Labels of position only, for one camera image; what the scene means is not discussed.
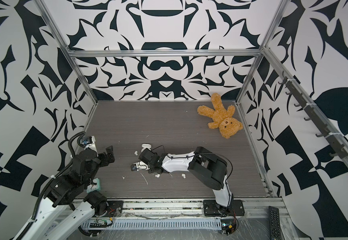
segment black and white wallpaper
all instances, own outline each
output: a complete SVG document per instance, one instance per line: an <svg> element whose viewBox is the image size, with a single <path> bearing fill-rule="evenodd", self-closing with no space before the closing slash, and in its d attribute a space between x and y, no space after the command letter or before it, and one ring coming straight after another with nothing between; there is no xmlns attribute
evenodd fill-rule
<svg viewBox="0 0 348 240"><path fill-rule="evenodd" d="M270 43L348 139L348 0L291 0ZM266 59L242 107L274 195L305 239L348 238L348 168Z"/></svg>
<svg viewBox="0 0 348 240"><path fill-rule="evenodd" d="M0 0L0 239L15 236L93 103L29 0Z"/></svg>
<svg viewBox="0 0 348 240"><path fill-rule="evenodd" d="M348 0L292 0L269 46L348 139Z"/></svg>
<svg viewBox="0 0 348 240"><path fill-rule="evenodd" d="M83 50L258 48L279 2L45 0L69 47Z"/></svg>
<svg viewBox="0 0 348 240"><path fill-rule="evenodd" d="M253 56L79 58L99 100L236 99Z"/></svg>

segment wooden table surface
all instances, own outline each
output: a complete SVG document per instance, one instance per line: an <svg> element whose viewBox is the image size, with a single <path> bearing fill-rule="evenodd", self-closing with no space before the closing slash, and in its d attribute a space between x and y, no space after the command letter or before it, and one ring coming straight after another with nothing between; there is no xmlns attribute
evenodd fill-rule
<svg viewBox="0 0 348 240"><path fill-rule="evenodd" d="M231 104L224 102L225 107ZM199 101L100 101L86 135L95 136L98 152L113 145L116 159L96 175L101 181L100 192L112 198L214 197L213 191L190 172L162 174L159 178L143 170L132 172L130 165L138 161L134 152L139 155L141 145L148 143L153 148L164 145L166 153L172 154L189 153L197 146L222 154L233 163L228 182L234 197L266 196L244 130L223 138L218 129L207 127L210 118L198 115L200 105L212 107L211 102ZM163 148L155 151L161 154Z"/></svg>

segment teddy bear's head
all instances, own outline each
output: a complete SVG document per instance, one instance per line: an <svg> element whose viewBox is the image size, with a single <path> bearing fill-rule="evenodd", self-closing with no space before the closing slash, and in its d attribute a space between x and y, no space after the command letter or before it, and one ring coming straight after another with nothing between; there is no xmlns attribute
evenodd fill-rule
<svg viewBox="0 0 348 240"><path fill-rule="evenodd" d="M243 129L243 124L235 118L225 118L219 124L219 132L225 138L230 138L241 129Z"/></svg>

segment brown stuffed animal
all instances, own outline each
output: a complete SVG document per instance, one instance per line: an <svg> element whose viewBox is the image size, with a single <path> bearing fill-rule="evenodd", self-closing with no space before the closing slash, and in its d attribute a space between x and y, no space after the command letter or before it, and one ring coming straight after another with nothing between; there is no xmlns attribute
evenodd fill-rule
<svg viewBox="0 0 348 240"><path fill-rule="evenodd" d="M233 118L235 113L234 105L229 106L227 110L224 109L221 96L218 93L213 93L211 102L215 110L206 106L198 107L198 113L200 115L213 119L214 122L208 123L210 129L219 127L219 132L224 138L228 139L243 128L243 124Z"/></svg>

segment remote control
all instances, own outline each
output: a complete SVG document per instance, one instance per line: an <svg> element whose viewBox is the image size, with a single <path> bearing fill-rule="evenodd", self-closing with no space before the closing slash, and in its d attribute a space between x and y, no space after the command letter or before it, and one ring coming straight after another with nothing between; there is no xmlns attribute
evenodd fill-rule
<svg viewBox="0 0 348 240"><path fill-rule="evenodd" d="M282 240L281 222L279 220L279 209L269 206L270 215L270 240Z"/></svg>

